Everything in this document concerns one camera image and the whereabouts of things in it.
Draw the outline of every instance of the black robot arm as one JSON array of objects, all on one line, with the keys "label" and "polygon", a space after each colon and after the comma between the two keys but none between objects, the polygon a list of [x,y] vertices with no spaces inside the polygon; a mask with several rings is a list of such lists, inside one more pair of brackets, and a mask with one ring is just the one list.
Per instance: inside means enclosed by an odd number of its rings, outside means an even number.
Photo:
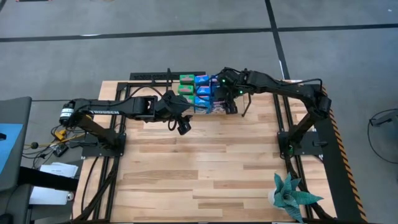
[{"label": "black robot arm", "polygon": [[122,101],[75,99],[65,104],[60,115],[60,124],[66,128],[79,127],[98,138],[105,148],[118,146],[120,138],[113,129],[106,129],[94,122],[90,114],[122,115],[144,122],[176,122],[181,135],[191,130],[191,116],[182,113],[194,106],[182,96],[167,91],[158,101],[157,96],[129,97]]},{"label": "black robot arm", "polygon": [[313,85],[303,85],[302,82],[283,82],[265,73],[247,70],[240,72],[232,68],[224,68],[217,80],[220,88],[215,91],[215,100],[224,101],[227,113],[237,113],[234,99],[245,93],[253,95],[267,92],[300,99],[308,113],[289,130],[289,144],[293,147],[300,147],[304,134],[311,126],[329,114],[331,100],[322,92],[322,87],[315,88]]}]

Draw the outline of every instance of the succulent plant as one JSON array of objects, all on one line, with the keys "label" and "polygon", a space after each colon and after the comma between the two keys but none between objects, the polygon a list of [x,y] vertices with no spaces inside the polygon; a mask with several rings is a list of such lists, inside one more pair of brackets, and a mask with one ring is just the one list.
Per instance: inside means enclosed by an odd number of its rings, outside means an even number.
[{"label": "succulent plant", "polygon": [[274,176],[276,191],[274,195],[274,205],[284,208],[286,212],[294,219],[303,223],[299,205],[309,205],[315,203],[322,197],[312,195],[308,192],[296,191],[301,179],[292,180],[290,173],[287,174],[285,182],[282,181],[278,174]]}]

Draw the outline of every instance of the wooden tabletop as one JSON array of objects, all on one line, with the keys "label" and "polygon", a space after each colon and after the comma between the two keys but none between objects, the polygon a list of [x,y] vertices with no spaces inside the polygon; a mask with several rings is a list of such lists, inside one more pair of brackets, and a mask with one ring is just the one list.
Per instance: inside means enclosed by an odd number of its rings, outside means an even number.
[{"label": "wooden tabletop", "polygon": [[[104,81],[99,99],[114,100],[117,83]],[[155,93],[144,88],[139,95]],[[293,120],[298,123],[307,111],[301,101],[289,100]],[[280,101],[286,118],[282,98]],[[106,128],[110,119],[103,115],[94,118]],[[275,188],[274,173],[286,176],[284,161],[279,158],[279,128],[271,94],[252,96],[244,118],[238,114],[195,115],[190,124],[192,130],[180,136],[178,131],[170,132],[167,123],[126,121],[127,143],[119,165],[112,222],[292,221],[267,198],[268,191]],[[102,160],[98,159],[88,182],[85,207],[98,188]],[[83,163],[73,205],[75,217],[80,214],[93,161],[88,158]],[[323,197],[319,204],[335,217],[323,164],[314,156],[302,156],[302,161],[309,191]]]}]

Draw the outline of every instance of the potted plant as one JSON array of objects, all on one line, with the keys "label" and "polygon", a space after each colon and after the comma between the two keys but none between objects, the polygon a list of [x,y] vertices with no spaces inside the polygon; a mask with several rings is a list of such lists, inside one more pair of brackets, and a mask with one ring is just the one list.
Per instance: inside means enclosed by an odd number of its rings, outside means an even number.
[{"label": "potted plant", "polygon": [[301,179],[292,180],[290,173],[287,174],[285,182],[278,174],[275,174],[274,180],[276,189],[268,193],[269,202],[277,208],[284,208],[292,218],[300,223],[303,223],[303,218],[299,205],[309,205],[323,199],[308,192],[296,191]]}]

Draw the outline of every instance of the orange and black striped edge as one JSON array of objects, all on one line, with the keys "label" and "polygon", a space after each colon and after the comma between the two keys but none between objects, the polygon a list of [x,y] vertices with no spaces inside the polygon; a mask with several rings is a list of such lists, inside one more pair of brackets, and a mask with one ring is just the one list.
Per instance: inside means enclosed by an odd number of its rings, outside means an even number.
[{"label": "orange and black striped edge", "polygon": [[[326,89],[325,89],[324,86],[322,87],[322,92],[325,95],[327,95],[327,92],[326,92]],[[351,187],[352,187],[352,190],[353,190],[353,193],[354,193],[354,196],[355,196],[355,201],[356,201],[356,203],[358,205],[359,213],[361,215],[361,218],[365,222],[368,222],[368,219],[366,218],[365,209],[363,208],[362,201],[361,201],[361,199],[359,197],[359,194],[358,194],[358,188],[356,187],[356,184],[355,184],[353,171],[351,170],[351,167],[348,164],[348,158],[347,158],[347,154],[346,154],[346,151],[344,149],[344,146],[343,146],[343,140],[341,139],[340,132],[338,131],[337,123],[336,123],[336,120],[335,120],[335,115],[333,114],[333,110],[332,109],[330,109],[329,118],[331,120],[331,124],[333,125],[333,129],[335,131],[335,136],[336,136],[336,139],[337,139],[338,147],[340,149],[340,153],[341,153],[341,156],[343,158],[343,162],[345,163],[345,169],[347,171],[347,176],[349,178],[349,182],[351,184]]]}]

